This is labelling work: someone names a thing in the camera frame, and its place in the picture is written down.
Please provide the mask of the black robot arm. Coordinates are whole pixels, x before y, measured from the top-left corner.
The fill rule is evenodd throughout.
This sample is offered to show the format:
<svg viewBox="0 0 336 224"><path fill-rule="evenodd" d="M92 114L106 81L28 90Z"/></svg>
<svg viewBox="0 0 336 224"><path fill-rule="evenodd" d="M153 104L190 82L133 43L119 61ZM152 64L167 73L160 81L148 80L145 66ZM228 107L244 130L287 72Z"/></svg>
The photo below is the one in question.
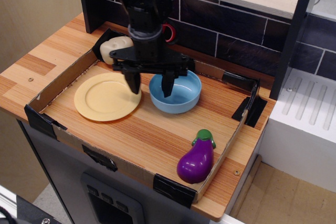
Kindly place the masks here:
<svg viewBox="0 0 336 224"><path fill-rule="evenodd" d="M192 65L188 56L169 48L164 38L163 26L169 23L173 0L118 1L128 15L126 37L132 44L123 49L109 49L106 53L100 53L96 47L97 58L121 72L135 94L140 90L141 73L162 75L162 91L169 97L174 80L186 76ZM81 0L81 3L86 31L92 33L108 19L103 13L110 8L103 0Z"/></svg>

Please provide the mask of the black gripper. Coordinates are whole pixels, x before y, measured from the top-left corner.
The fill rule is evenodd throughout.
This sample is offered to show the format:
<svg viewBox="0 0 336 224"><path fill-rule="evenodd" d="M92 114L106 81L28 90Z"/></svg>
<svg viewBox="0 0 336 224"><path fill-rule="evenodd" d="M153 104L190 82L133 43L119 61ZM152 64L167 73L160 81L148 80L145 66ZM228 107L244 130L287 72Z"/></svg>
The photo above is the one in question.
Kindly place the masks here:
<svg viewBox="0 0 336 224"><path fill-rule="evenodd" d="M124 74L125 80L134 94L140 91L139 73L162 74L161 87L165 98L172 93L175 77L186 76L194 69L193 60L187 55L169 48L164 41L138 42L133 46L111 51L113 69Z"/></svg>

